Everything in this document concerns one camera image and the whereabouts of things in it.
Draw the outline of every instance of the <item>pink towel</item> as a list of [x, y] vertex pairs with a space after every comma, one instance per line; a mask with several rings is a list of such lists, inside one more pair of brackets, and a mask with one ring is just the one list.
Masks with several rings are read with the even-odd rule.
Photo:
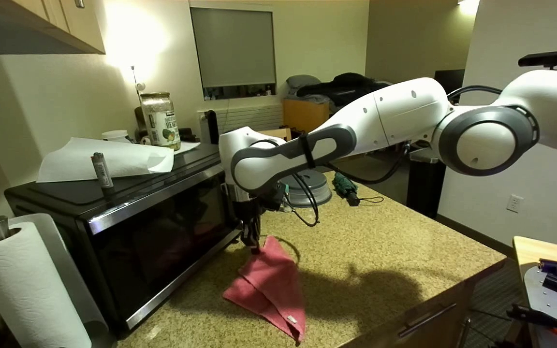
[[240, 277], [223, 293], [223, 298], [265, 318], [296, 343], [302, 343], [306, 316], [298, 267], [275, 237], [265, 238], [265, 246], [240, 269]]

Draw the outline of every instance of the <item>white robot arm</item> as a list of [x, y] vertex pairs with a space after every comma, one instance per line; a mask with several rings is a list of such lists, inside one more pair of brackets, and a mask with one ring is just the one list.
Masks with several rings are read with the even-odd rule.
[[435, 80], [412, 80], [360, 97], [294, 142], [259, 140], [267, 138], [250, 128], [219, 140], [236, 204], [302, 169], [416, 140], [428, 142], [453, 171], [488, 177], [536, 144], [557, 150], [557, 72], [522, 74], [488, 107], [453, 107]]

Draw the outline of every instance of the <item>countertop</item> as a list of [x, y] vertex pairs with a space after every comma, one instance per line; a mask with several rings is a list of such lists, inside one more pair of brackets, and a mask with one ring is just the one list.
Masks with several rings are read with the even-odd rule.
[[[308, 316], [300, 347], [346, 345], [410, 308], [476, 283], [505, 262], [370, 188], [358, 186], [358, 196], [362, 204], [350, 208], [335, 194], [319, 208], [314, 229], [292, 211], [261, 217], [261, 235], [281, 238], [300, 269]], [[312, 209], [298, 211], [314, 219]], [[294, 347], [267, 322], [221, 298], [248, 258], [242, 244], [228, 246], [120, 341], [120, 348]]]

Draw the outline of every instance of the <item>floor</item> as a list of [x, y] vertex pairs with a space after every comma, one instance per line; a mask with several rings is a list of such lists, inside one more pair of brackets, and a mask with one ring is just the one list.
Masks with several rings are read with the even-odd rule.
[[[370, 184], [370, 188], [406, 206], [410, 161], [401, 151], [364, 155], [337, 163], [339, 169], [368, 180], [381, 179], [393, 165], [397, 165], [395, 175], [381, 184]], [[522, 304], [522, 298], [520, 277], [517, 275], [515, 262], [509, 260], [501, 271], [476, 285], [462, 347], [499, 347], [513, 325], [507, 310], [511, 310], [513, 304]]]

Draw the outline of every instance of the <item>black microwave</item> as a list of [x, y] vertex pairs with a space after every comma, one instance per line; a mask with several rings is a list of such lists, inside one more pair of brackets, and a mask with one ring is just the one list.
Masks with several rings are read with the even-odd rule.
[[238, 238], [215, 146], [176, 155], [169, 175], [6, 190], [14, 215], [49, 213], [116, 337], [132, 333]]

